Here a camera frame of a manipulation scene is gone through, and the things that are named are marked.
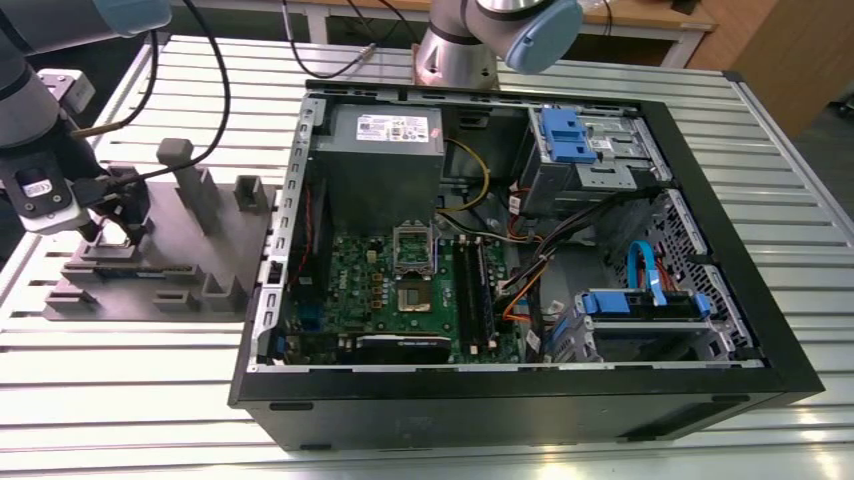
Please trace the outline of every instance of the ram slot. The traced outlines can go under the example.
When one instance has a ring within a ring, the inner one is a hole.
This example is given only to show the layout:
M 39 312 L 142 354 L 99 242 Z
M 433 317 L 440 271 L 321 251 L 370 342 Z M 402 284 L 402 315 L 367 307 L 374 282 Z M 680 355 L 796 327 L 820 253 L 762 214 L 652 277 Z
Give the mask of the ram slot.
M 480 243 L 461 241 L 454 246 L 454 286 L 461 347 L 477 354 L 489 347 L 496 328 L 486 257 Z
M 474 249 L 474 253 L 478 257 L 478 299 L 480 299 L 480 312 L 481 322 L 480 328 L 480 340 L 482 345 L 490 345 L 490 340 L 496 334 L 496 317 L 493 316 L 493 288 L 490 287 L 490 268 L 486 263 L 486 252 L 484 251 L 484 244 L 478 242 Z

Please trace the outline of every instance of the aluminum table surface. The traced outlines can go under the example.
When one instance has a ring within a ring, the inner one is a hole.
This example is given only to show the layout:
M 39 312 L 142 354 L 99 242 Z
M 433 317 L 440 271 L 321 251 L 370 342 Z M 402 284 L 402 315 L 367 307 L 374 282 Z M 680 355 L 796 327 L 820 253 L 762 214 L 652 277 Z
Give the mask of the aluminum table surface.
M 235 113 L 206 166 L 223 182 L 253 173 L 281 184 L 306 75 L 283 43 L 223 40 L 222 48 Z M 313 68 L 333 71 L 358 49 L 302 50 Z M 221 116 L 206 40 L 173 37 L 163 52 L 149 109 L 95 141 L 106 164 L 142 171 L 157 168 L 165 137 L 203 148 Z M 103 122 L 138 104 L 149 55 L 146 47 Z M 383 50 L 349 78 L 406 83 L 410 65 L 408 51 Z M 242 325 L 49 322 L 45 297 L 77 234 L 27 235 L 0 275 L 0 476 L 854 478 L 852 222 L 750 91 L 717 72 L 574 62 L 538 76 L 505 70 L 501 81 L 506 90 L 669 104 L 828 392 L 676 442 L 286 453 L 226 405 Z

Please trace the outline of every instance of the white table leg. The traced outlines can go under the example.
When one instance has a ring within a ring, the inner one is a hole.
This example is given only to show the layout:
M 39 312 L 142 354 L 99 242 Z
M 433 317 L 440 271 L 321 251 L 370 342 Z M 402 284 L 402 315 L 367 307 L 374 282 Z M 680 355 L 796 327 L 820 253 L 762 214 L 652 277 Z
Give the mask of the white table leg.
M 327 45 L 330 43 L 330 31 L 326 19 L 330 16 L 330 9 L 319 5 L 306 4 L 306 18 L 309 19 L 309 37 L 311 43 Z
M 662 67 L 685 68 L 697 51 L 704 35 L 706 35 L 706 32 L 700 30 L 682 31 L 680 39 L 674 42 L 673 47 L 670 47 L 670 51 L 662 62 Z

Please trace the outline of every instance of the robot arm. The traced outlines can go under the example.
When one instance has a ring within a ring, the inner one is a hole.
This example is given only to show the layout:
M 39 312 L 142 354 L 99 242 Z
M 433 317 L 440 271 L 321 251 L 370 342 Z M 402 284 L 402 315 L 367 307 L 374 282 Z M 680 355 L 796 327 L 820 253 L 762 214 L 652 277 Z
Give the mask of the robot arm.
M 570 48 L 582 19 L 577 0 L 434 2 L 417 78 L 426 85 L 493 88 L 496 55 L 520 73 L 540 73 Z
M 169 0 L 0 0 L 0 181 L 33 232 L 77 228 L 91 239 L 73 184 L 107 172 L 26 57 L 133 37 L 171 17 Z

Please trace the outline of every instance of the open computer tower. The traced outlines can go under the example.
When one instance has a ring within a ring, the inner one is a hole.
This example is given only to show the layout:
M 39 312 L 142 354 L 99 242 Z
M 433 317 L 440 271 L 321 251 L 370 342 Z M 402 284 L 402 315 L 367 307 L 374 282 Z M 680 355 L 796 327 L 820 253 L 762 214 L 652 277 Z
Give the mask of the open computer tower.
M 824 390 L 662 103 L 310 82 L 278 202 L 230 404 L 286 449 L 673 439 Z

